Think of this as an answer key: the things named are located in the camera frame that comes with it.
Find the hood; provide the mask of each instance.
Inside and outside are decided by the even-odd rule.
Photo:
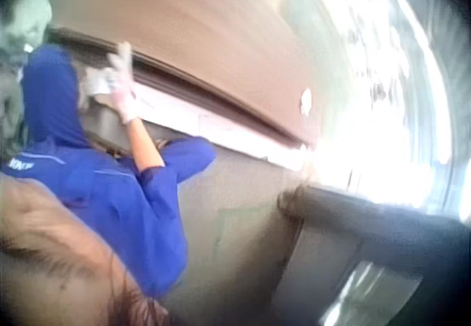
[[[52,138],[60,146],[89,148],[79,119],[77,73],[68,52],[41,46],[23,74],[24,118],[33,141]]]

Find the brown wood plank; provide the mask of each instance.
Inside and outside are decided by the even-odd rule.
[[[284,20],[261,0],[52,0],[54,26],[128,40],[136,51],[303,142],[299,109],[312,68]]]

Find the blue hoodie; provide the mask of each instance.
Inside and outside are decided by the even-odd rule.
[[[187,264],[177,184],[215,158],[202,138],[172,141],[165,167],[138,173],[90,147],[77,109],[77,75],[58,46],[42,46],[24,69],[25,121],[32,143],[2,171],[46,185],[119,255],[148,297],[169,289]]]

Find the white glove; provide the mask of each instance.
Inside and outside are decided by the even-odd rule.
[[[123,124],[138,117],[135,94],[132,91],[132,50],[128,42],[118,44],[118,54],[108,54],[113,68],[106,68],[106,81],[111,98]]]

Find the person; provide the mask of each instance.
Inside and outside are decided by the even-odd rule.
[[[0,173],[0,200],[0,325],[178,325],[37,180]]]
[[[2,167],[44,184],[105,240],[147,297],[163,295],[187,264],[177,186],[206,169],[215,151],[203,138],[171,141],[160,152],[137,114],[130,45],[109,55],[113,104],[132,157],[120,161],[91,148],[80,124],[78,81],[59,46],[35,50],[24,68],[24,117],[31,144]]]

